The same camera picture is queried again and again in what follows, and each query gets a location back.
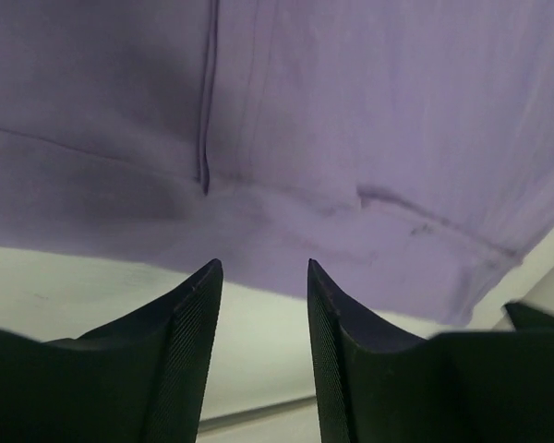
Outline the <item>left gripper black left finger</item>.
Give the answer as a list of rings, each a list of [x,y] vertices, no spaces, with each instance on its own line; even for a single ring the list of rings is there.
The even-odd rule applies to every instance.
[[[212,260],[76,339],[0,329],[0,442],[193,442],[221,305]]]

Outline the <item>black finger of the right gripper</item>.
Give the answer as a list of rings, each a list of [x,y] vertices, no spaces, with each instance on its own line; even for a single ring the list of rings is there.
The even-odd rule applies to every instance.
[[[554,315],[523,302],[509,302],[503,306],[515,330],[554,329]]]

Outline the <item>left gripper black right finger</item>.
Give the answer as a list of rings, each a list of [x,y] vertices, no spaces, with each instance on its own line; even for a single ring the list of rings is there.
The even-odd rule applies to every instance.
[[[420,338],[316,261],[307,312],[325,442],[554,442],[554,329]]]

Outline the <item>purple t shirt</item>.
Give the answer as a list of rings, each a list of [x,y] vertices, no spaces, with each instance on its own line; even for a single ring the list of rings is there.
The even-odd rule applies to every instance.
[[[554,228],[554,1],[0,1],[0,246],[461,325]]]

